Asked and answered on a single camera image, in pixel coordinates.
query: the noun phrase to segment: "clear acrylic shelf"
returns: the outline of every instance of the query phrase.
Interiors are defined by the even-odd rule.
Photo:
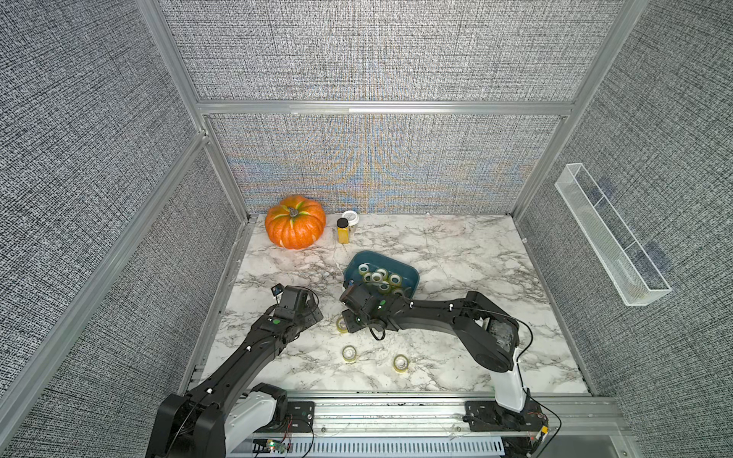
[[[582,163],[555,182],[627,306],[645,306],[671,291],[667,280]]]

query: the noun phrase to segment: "gray fabric wall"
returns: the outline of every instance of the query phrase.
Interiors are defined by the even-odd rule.
[[[205,153],[2,455],[141,457],[178,389],[239,221]]]
[[[569,100],[622,0],[161,0],[204,99]]]
[[[652,0],[518,224],[647,458],[729,457],[733,2]],[[626,307],[553,187],[583,162],[674,289]]]
[[[160,1],[199,98],[224,100],[571,100],[622,3]],[[254,212],[302,193],[329,212],[466,214],[512,209],[556,121],[212,118]]]
[[[300,193],[330,213],[504,214],[558,123],[426,114],[210,118],[255,213]]]
[[[0,8],[1,396],[195,132],[134,0]]]

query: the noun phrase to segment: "white marble surface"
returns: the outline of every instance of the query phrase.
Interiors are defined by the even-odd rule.
[[[351,242],[336,241],[336,215],[312,246],[299,251],[269,241],[260,216],[222,317],[205,367],[205,377],[244,340],[249,327],[274,303],[270,287],[300,285],[320,296],[323,320],[288,344],[253,384],[288,390],[346,391],[493,391],[488,372],[457,337],[426,330],[387,333],[375,341],[369,331],[341,334],[335,320],[344,306],[342,270],[361,250],[373,250],[414,266],[420,272],[417,299],[463,298],[482,292],[507,313],[526,321],[534,343],[522,360],[525,383],[534,393],[586,393],[539,279],[512,219],[504,216],[361,215]],[[522,327],[522,345],[529,334]],[[342,348],[353,345],[355,363]],[[406,373],[392,359],[409,357]]]

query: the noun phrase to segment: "clear tape roll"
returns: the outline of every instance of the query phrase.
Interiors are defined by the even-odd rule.
[[[407,372],[408,368],[410,367],[410,360],[405,355],[397,355],[392,360],[392,367],[397,372]]]
[[[353,363],[356,361],[356,348],[352,345],[347,345],[341,350],[341,356],[347,363]]]
[[[339,317],[336,318],[336,329],[338,329],[341,334],[349,332],[349,329],[346,327],[346,320],[344,320],[342,315],[339,315]]]
[[[389,281],[389,284],[393,287],[398,287],[402,284],[402,277],[397,275],[396,273],[391,273],[389,274],[387,281]]]

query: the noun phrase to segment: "pumpkin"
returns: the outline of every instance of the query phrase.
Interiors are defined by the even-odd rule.
[[[323,234],[325,212],[316,201],[303,196],[282,199],[265,218],[268,237],[277,246],[297,250],[312,245]]]

